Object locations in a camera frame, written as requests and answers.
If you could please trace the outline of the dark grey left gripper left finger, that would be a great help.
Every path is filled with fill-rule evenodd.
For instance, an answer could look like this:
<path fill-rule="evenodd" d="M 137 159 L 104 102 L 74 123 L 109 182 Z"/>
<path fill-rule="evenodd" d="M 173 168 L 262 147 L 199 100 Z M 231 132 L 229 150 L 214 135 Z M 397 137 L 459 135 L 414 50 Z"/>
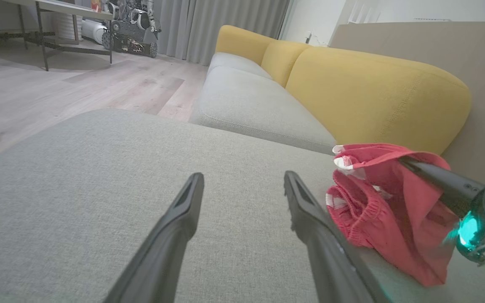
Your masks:
<path fill-rule="evenodd" d="M 195 235 L 204 176 L 189 176 L 106 296 L 106 303 L 172 303 L 187 244 Z"/>

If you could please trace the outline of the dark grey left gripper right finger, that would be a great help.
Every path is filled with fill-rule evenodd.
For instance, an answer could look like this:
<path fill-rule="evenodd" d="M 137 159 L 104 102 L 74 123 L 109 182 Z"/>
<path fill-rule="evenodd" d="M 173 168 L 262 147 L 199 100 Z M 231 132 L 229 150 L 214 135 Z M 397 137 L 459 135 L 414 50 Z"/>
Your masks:
<path fill-rule="evenodd" d="M 291 229 L 307 247 L 321 303 L 388 303 L 369 267 L 294 171 L 284 175 Z"/>

